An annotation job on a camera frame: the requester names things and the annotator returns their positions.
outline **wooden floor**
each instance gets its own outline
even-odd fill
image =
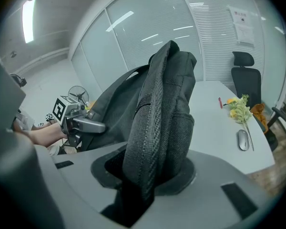
[[[278,139],[278,147],[273,152],[275,165],[248,176],[270,195],[275,196],[283,192],[286,186],[286,133],[278,121],[273,124],[271,130]]]

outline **computer mouse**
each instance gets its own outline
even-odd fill
[[[238,146],[241,150],[247,151],[249,149],[248,133],[245,130],[239,130],[237,132]]]

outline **white table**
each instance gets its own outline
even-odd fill
[[[249,150],[239,149],[236,133],[245,127],[229,117],[229,106],[220,108],[219,97],[225,104],[235,94],[219,81],[196,82],[189,103],[195,120],[190,149],[221,158],[244,174],[274,165],[269,144],[254,117],[248,121],[254,151],[251,143]]]

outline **chair seat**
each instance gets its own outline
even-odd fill
[[[273,152],[278,146],[276,135],[269,129],[265,134],[265,137],[269,143],[271,151]]]

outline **red object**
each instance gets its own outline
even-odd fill
[[[218,98],[219,104],[220,104],[220,108],[223,108],[223,103],[221,102],[221,98]]]

